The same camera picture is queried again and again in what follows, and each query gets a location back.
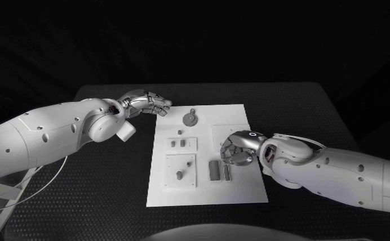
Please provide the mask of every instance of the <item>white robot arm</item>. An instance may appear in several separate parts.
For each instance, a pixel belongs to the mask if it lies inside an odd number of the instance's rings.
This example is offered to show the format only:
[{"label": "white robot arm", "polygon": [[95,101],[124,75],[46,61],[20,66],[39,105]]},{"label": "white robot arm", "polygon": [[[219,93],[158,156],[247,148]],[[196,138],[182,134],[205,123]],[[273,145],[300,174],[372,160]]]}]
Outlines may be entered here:
[{"label": "white robot arm", "polygon": [[343,204],[390,212],[390,161],[313,143],[319,150],[294,136],[274,134],[267,139],[254,131],[238,131],[225,140],[221,158],[245,166],[257,155],[262,173],[284,187],[304,187]]},{"label": "white robot arm", "polygon": [[83,99],[26,112],[0,124],[0,177],[57,161],[115,134],[127,141],[135,129],[125,118],[164,116],[170,105],[158,95],[134,90],[118,100]]}]

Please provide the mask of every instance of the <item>white cable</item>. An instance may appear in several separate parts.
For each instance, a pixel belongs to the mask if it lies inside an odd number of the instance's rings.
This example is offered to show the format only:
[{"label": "white cable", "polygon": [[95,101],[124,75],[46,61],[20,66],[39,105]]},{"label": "white cable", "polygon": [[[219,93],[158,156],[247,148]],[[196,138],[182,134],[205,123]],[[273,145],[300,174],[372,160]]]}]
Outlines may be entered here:
[{"label": "white cable", "polygon": [[[65,160],[63,160],[63,163],[62,163],[62,165],[60,165],[60,168],[59,168],[59,170],[57,170],[57,172],[56,172],[56,174],[54,174],[54,177],[59,175],[59,172],[60,172],[60,170],[62,170],[62,168],[63,168],[63,165],[65,165],[65,162],[66,162],[66,159],[67,159],[67,156],[65,157]],[[11,206],[15,206],[17,204],[20,204],[20,203],[23,203],[26,200],[28,200],[44,188],[46,188],[46,186],[52,183],[52,181],[54,180],[54,177],[50,179],[50,181],[46,183],[46,185],[44,185],[44,187],[30,196],[30,197],[27,197],[26,199],[23,199],[18,203],[14,203],[14,204],[11,204],[10,206],[5,206],[4,208],[0,208],[0,210],[4,210],[5,208],[8,208],[8,207],[11,207]]]},{"label": "white cable", "polygon": [[312,144],[317,145],[320,148],[326,148],[326,146],[323,144],[320,144],[319,142],[307,139],[307,138],[303,138],[303,137],[297,137],[297,136],[291,136],[291,135],[286,135],[286,134],[274,134],[274,136],[286,136],[286,137],[290,137],[290,138],[296,138],[301,141],[306,141],[306,142],[310,142]]},{"label": "white cable", "polygon": [[43,166],[40,166],[39,168],[37,168],[37,170],[31,173],[31,175],[17,184],[17,185],[14,185],[5,192],[2,192],[1,194],[0,194],[0,196],[1,195],[4,195],[8,191],[11,191],[15,187],[18,187],[20,186],[20,184],[23,184],[26,181],[27,181],[27,179],[30,179],[31,177],[33,177],[33,175],[39,172],[39,170],[41,169],[41,167]]}]

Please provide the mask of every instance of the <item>black curtain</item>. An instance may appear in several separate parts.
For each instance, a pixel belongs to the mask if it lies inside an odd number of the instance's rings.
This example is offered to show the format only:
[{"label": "black curtain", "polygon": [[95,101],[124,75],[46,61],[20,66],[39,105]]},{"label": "black curtain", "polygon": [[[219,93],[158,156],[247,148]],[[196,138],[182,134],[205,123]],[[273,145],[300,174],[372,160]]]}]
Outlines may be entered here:
[{"label": "black curtain", "polygon": [[388,0],[1,0],[0,121],[85,84],[312,81],[361,139],[388,122],[388,33]]}]

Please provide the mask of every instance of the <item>white paper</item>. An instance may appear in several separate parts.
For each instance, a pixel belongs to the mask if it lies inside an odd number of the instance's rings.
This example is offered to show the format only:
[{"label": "white paper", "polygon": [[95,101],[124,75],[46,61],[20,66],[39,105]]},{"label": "white paper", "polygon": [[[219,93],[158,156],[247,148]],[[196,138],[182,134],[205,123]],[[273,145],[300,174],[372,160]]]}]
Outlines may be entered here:
[{"label": "white paper", "polygon": [[[195,109],[197,117],[193,127],[183,125],[183,115],[189,113],[190,109]],[[239,130],[249,130],[242,104],[173,106],[164,117],[157,116],[147,207],[268,202],[257,160],[244,167],[229,165],[231,182],[223,180],[219,142],[223,142],[225,138]],[[170,138],[196,138],[197,150],[184,152],[184,154],[179,150],[174,152],[174,148],[170,148],[166,143],[166,139]],[[190,154],[196,160],[195,176],[190,172],[186,177],[196,180],[195,188],[192,185],[190,187],[166,186],[166,179],[171,180],[174,177],[171,177],[174,172],[166,173],[166,156]],[[210,160],[219,160],[221,182],[209,181],[208,162]],[[184,159],[177,159],[177,168],[184,169]]]}]

